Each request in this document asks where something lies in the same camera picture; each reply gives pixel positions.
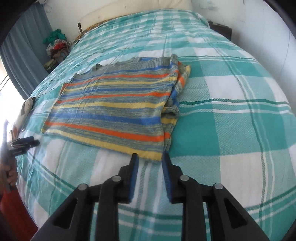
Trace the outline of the person's left hand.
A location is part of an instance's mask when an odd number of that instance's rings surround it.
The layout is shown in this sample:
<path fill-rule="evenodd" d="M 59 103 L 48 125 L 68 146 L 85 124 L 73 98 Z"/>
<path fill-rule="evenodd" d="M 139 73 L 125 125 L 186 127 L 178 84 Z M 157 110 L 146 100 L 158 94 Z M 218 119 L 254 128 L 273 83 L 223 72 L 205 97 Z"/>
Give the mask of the person's left hand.
<path fill-rule="evenodd" d="M 6 185 L 13 187 L 18 180 L 18 172 L 16 170 L 16 163 L 11 166 L 1 164 L 1 195 L 4 194 Z"/>

